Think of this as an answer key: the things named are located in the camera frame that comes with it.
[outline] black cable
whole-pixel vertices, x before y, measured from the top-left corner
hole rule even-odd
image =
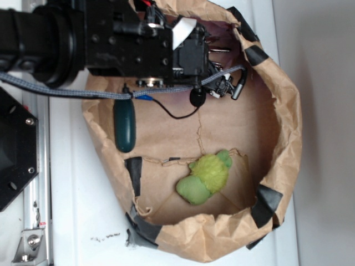
[[[152,101],[155,102],[155,103],[157,103],[157,104],[159,104],[160,107],[163,108],[164,111],[166,111],[167,114],[170,115],[170,116],[171,116],[172,118],[174,118],[174,119],[184,119],[184,118],[188,118],[188,117],[190,117],[191,115],[194,115],[194,114],[199,110],[199,108],[200,108],[200,106],[199,106],[199,107],[197,107],[191,114],[188,114],[188,115],[185,115],[185,116],[179,116],[179,117],[178,117],[178,116],[173,115],[171,112],[169,112],[169,110],[168,110],[160,101],[155,100],[155,99],[152,99]]]

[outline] black electrical tape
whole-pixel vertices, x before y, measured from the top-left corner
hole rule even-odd
[[[124,161],[132,180],[132,186],[136,197],[140,196],[140,179],[142,176],[142,157],[134,157]]]
[[[249,63],[253,67],[268,59],[268,55],[257,45],[250,46],[249,48],[245,49],[244,52],[248,58]]]
[[[243,37],[251,42],[258,42],[259,37],[253,32],[250,28],[249,24],[245,21],[242,14],[235,7],[231,7],[227,9],[230,11],[233,16],[240,22],[240,26],[238,27],[239,32],[243,35]]]
[[[258,228],[266,225],[276,212],[282,199],[282,194],[263,185],[257,188],[257,200],[251,208],[251,215]]]
[[[128,221],[130,222],[132,229],[135,233],[141,236],[144,240],[150,242],[152,245],[156,246],[155,240],[158,237],[162,226],[151,224],[142,219],[134,206],[132,205],[130,214],[126,214]]]
[[[147,247],[147,248],[152,248],[152,249],[157,249],[158,245],[155,243],[152,243],[151,241],[145,239],[142,237],[138,232],[136,231],[137,225],[132,221],[128,213],[126,213],[126,218],[130,223],[130,228],[127,229],[127,241],[126,241],[126,246],[129,245],[139,245],[141,247]]]
[[[258,239],[257,241],[251,242],[249,245],[246,246],[247,249],[252,250],[256,247],[265,237]]]

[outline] white surface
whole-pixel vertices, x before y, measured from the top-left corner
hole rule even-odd
[[[270,54],[277,55],[271,0],[220,1],[235,5]],[[265,21],[255,19],[254,13]],[[73,88],[84,88],[82,74]],[[50,100],[53,245],[56,266],[68,265],[199,265],[176,255],[144,247],[126,247],[128,228],[124,213],[95,153],[82,117],[80,100]],[[284,225],[270,233],[252,251],[242,248],[209,265],[297,266],[293,203]]]
[[[355,1],[273,0],[280,63],[298,86],[300,263],[355,263]]]

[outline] yellow-green fuzzy toy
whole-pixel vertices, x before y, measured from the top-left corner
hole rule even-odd
[[[204,155],[189,164],[191,174],[177,183],[176,190],[191,204],[203,204],[226,185],[231,165],[232,159],[227,150],[217,155]]]

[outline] paper bag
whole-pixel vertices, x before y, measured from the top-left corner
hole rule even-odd
[[[115,147],[112,100],[84,100],[96,151],[127,213],[130,240],[199,262],[210,262],[255,243],[282,224],[300,167],[300,97],[295,85],[262,50],[258,37],[235,9],[205,0],[158,0],[170,16],[193,17],[227,54],[210,59],[225,69],[248,67],[238,101],[207,97],[197,114],[174,120],[155,103],[133,100],[137,138],[132,152]],[[232,74],[235,80],[239,72]],[[87,89],[121,92],[134,79],[89,76]],[[193,111],[189,92],[155,95],[176,116]],[[188,164],[228,149],[233,160],[228,183],[200,206],[175,191]]]

